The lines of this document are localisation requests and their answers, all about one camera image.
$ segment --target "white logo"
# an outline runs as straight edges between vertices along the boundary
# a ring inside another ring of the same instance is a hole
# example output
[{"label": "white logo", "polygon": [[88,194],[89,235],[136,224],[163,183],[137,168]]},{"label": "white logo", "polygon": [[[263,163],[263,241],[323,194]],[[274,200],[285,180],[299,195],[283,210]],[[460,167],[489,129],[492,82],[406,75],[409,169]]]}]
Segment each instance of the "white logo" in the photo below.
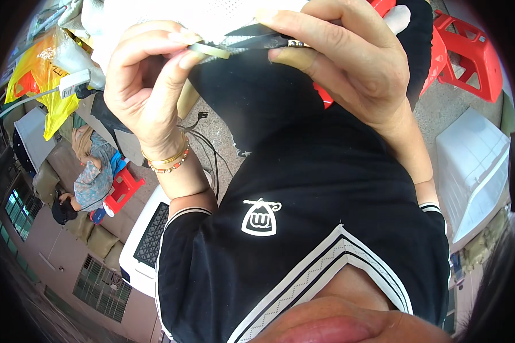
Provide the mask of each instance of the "white logo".
[{"label": "white logo", "polygon": [[[282,208],[282,204],[280,202],[264,202],[263,198],[260,198],[258,201],[253,200],[245,200],[243,201],[245,204],[252,204],[246,216],[244,216],[244,220],[242,221],[242,232],[246,232],[247,234],[251,234],[253,236],[273,236],[277,233],[277,220],[275,219],[276,212]],[[255,212],[258,209],[265,209],[267,213]],[[254,230],[248,227],[248,223],[253,228],[258,229],[267,229],[268,231],[262,230]]]}]

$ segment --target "bracelet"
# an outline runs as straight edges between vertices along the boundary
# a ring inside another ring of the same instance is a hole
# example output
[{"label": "bracelet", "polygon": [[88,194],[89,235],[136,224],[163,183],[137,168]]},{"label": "bracelet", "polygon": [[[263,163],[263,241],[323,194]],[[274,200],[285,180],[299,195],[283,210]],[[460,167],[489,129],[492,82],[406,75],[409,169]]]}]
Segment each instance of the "bracelet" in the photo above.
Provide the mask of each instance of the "bracelet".
[{"label": "bracelet", "polygon": [[[184,143],[188,142],[188,139],[187,139],[187,137],[185,137],[185,134],[184,134],[183,132],[181,132],[181,139],[183,140],[183,142],[184,142]],[[169,159],[166,159],[166,160],[162,160],[162,161],[153,161],[153,160],[151,160],[150,158],[148,158],[148,157],[144,154],[143,150],[141,150],[141,154],[142,154],[142,155],[143,155],[143,157],[144,157],[147,161],[149,161],[150,163],[153,163],[153,164],[155,164],[155,165],[161,165],[161,164],[168,164],[168,163],[172,163],[173,161],[178,160],[178,159],[181,157],[181,155],[183,155],[184,150],[185,150],[185,149],[183,149],[183,148],[182,148],[182,149],[181,149],[181,151],[180,151],[179,153],[177,153],[175,156],[170,157]]]},{"label": "bracelet", "polygon": [[181,164],[183,164],[183,162],[185,162],[185,159],[187,158],[187,155],[189,155],[189,148],[191,147],[189,145],[189,140],[188,139],[185,138],[185,142],[187,143],[187,146],[185,147],[185,150],[182,151],[183,158],[181,158],[181,161],[179,161],[178,163],[174,164],[171,168],[168,168],[168,169],[158,169],[158,168],[155,168],[151,164],[151,161],[147,160],[147,164],[149,165],[151,170],[154,171],[155,173],[158,173],[158,174],[165,174],[165,173],[171,173],[172,170],[179,168],[179,166],[181,166]]}]

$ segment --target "black vent grille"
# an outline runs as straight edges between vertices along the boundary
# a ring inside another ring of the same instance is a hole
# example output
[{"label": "black vent grille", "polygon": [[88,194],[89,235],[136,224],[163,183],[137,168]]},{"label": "black vent grille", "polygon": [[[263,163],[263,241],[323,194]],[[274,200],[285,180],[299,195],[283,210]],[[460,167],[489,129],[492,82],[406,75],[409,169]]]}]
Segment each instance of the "black vent grille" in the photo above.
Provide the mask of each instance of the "black vent grille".
[{"label": "black vent grille", "polygon": [[136,252],[133,254],[133,257],[136,260],[152,268],[155,267],[155,263],[157,261],[158,251],[160,248],[160,237],[162,236],[162,232],[164,231],[164,227],[168,221],[169,212],[170,207],[164,202],[161,202],[158,205],[149,225],[147,225],[147,229],[145,230],[143,237],[141,237],[141,240],[139,241]]}]

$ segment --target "mouth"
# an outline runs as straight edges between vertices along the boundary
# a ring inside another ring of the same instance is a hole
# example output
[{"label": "mouth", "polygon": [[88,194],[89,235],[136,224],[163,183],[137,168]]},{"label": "mouth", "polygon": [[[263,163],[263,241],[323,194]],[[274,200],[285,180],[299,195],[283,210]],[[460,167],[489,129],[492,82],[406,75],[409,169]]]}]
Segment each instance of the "mouth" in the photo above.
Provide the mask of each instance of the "mouth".
[{"label": "mouth", "polygon": [[371,328],[352,317],[332,317],[313,320],[281,334],[275,343],[357,343],[373,338]]}]

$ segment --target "black scissor blade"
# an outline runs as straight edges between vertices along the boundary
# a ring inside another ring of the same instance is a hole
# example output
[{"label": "black scissor blade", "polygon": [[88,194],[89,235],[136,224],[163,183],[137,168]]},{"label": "black scissor blade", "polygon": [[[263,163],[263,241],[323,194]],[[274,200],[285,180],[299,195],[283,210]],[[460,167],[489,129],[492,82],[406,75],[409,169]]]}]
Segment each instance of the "black scissor blade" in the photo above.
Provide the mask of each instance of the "black scissor blade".
[{"label": "black scissor blade", "polygon": [[267,26],[258,23],[241,27],[240,29],[229,32],[225,36],[263,36],[271,33],[277,33],[277,31],[271,30]]},{"label": "black scissor blade", "polygon": [[230,48],[245,49],[274,49],[288,45],[288,39],[282,38],[280,35],[265,35],[261,37],[252,37],[246,40],[229,45]]}]

